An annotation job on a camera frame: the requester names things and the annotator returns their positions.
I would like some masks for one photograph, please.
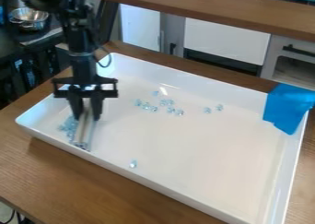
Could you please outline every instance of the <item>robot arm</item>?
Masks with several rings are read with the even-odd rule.
[[[97,74],[94,51],[99,48],[97,24],[90,0],[25,0],[27,6],[54,13],[60,20],[69,46],[73,76],[55,78],[55,98],[69,100],[75,118],[83,112],[83,99],[90,98],[94,120],[102,113],[102,102],[106,98],[117,98],[117,79],[100,77]],[[69,84],[68,90],[58,89],[59,84]],[[113,85],[111,90],[102,85]]]

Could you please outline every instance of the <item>wooden countertop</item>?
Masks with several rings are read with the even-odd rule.
[[[122,53],[246,88],[270,91],[276,83],[120,42]],[[69,76],[65,70],[60,76]],[[52,92],[45,82],[0,111],[0,200],[39,223],[222,223],[138,183],[30,137],[15,118]],[[315,222],[315,113],[309,116],[286,224]]]
[[[279,0],[108,1],[304,41],[315,41],[315,6]]]

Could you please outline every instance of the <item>white cabinet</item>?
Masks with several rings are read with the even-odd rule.
[[[263,65],[270,34],[186,18],[184,47]]]
[[[160,14],[136,6],[121,5],[122,40],[153,51],[159,51]]]

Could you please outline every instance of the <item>stainless steel bowl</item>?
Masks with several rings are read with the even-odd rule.
[[[27,31],[42,30],[45,27],[49,13],[34,10],[29,7],[21,7],[10,13],[10,22]]]

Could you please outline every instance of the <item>shelf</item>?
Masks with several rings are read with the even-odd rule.
[[[315,7],[279,0],[106,0],[315,41]]]
[[[301,88],[315,90],[315,65],[299,60],[280,57],[273,80]]]

